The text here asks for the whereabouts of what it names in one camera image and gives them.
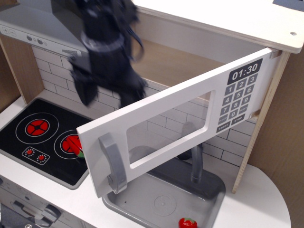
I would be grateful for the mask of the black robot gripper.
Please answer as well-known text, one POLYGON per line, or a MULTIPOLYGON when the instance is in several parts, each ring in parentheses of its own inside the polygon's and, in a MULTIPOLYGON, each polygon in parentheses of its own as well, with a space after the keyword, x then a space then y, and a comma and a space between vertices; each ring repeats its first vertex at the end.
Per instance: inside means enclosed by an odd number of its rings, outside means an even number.
POLYGON ((72 78, 81 102, 89 106, 97 97, 97 87, 119 93, 120 108, 145 98, 146 82, 131 66, 131 40, 110 52, 89 50, 86 57, 71 57, 72 78))

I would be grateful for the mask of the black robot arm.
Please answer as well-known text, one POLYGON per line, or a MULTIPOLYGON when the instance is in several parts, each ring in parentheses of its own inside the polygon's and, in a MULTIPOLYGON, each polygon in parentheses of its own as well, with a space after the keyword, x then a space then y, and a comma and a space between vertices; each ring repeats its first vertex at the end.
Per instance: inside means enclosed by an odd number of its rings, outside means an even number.
POLYGON ((84 24, 81 41, 88 51, 88 57, 69 59, 81 102, 90 105, 98 87, 117 93, 121 107, 143 99, 146 82, 131 66, 144 54, 141 49, 132 55, 133 40, 143 46, 131 28, 138 20, 137 7, 130 0, 77 0, 75 4, 84 24))

